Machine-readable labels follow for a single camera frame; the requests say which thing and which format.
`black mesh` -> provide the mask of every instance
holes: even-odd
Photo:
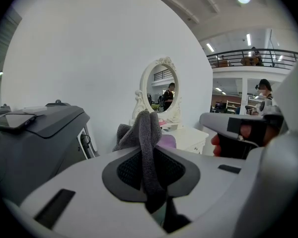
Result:
[[[117,168],[117,175],[124,183],[140,190],[143,177],[141,152],[120,164]]]
[[[154,149],[153,158],[159,183],[164,189],[184,175],[184,165],[159,150]]]

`white column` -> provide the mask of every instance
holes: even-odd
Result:
[[[240,115],[246,114],[245,106],[248,104],[247,99],[247,77],[242,78],[242,101],[240,103]]]

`ornate white mirror frame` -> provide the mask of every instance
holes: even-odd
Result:
[[[137,115],[139,114],[139,112],[145,109],[147,109],[150,113],[154,112],[147,98],[147,84],[148,84],[148,78],[151,71],[158,65],[163,65],[170,70],[170,72],[172,73],[174,83],[175,83],[175,88],[176,88],[175,99],[173,100],[171,106],[165,112],[158,113],[158,117],[159,119],[165,120],[170,125],[181,124],[181,112],[180,112],[181,97],[180,97],[179,78],[176,74],[176,68],[173,62],[171,61],[171,58],[165,57],[165,58],[160,58],[158,60],[155,60],[154,62],[149,64],[149,66],[145,69],[140,82],[140,90],[137,90],[135,92],[137,104],[133,112],[133,118],[129,122],[130,125],[134,124],[134,121]]]

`hand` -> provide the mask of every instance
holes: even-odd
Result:
[[[252,131],[252,126],[251,125],[242,125],[240,127],[240,134],[244,137],[244,138],[248,138],[250,136],[250,133]],[[267,126],[266,128],[266,132],[265,132],[265,136],[263,139],[263,143],[264,146],[266,146],[270,140],[272,140],[274,137],[276,137],[278,135],[279,131],[271,126]],[[218,135],[215,135],[212,139],[211,139],[211,144],[215,145],[214,148],[214,155],[219,157],[221,156],[221,146],[220,146],[220,139],[218,137]]]

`black cap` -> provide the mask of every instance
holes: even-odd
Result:
[[[259,81],[259,84],[255,87],[256,89],[258,89],[261,85],[266,86],[266,88],[271,91],[272,87],[270,86],[270,83],[267,79],[261,79],[261,81]]]

